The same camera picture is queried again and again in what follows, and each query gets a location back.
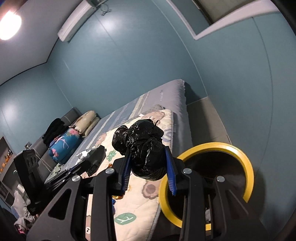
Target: metal screw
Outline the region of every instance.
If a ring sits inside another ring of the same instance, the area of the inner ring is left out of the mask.
[[[112,174],[113,172],[114,172],[114,169],[113,168],[107,168],[105,170],[105,173],[107,173],[107,174]]]
[[[192,170],[190,168],[184,168],[183,173],[190,174],[190,173],[192,173]]]
[[[220,183],[222,183],[222,182],[225,181],[225,178],[222,177],[222,176],[217,176],[217,181],[220,182]]]
[[[75,175],[72,177],[72,181],[74,181],[74,182],[77,182],[79,180],[80,180],[80,176],[78,176],[78,175]]]

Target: air conditioner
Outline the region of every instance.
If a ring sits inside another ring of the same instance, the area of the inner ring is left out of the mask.
[[[63,42],[71,40],[76,31],[94,11],[96,11],[96,7],[83,0],[57,33],[60,40]]]

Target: black plastic bag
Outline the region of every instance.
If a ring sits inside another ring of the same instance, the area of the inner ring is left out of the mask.
[[[121,155],[130,150],[131,169],[136,176],[156,181],[166,174],[163,134],[152,120],[138,120],[130,128],[120,126],[114,133],[112,146]]]

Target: ceiling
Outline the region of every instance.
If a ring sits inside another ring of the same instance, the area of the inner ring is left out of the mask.
[[[17,12],[20,30],[0,40],[0,85],[15,75],[45,63],[63,23],[81,0],[28,0]]]

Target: ceiling light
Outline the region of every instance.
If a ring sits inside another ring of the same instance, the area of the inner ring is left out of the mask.
[[[20,29],[21,23],[22,19],[19,15],[8,11],[0,21],[0,39],[10,39]]]

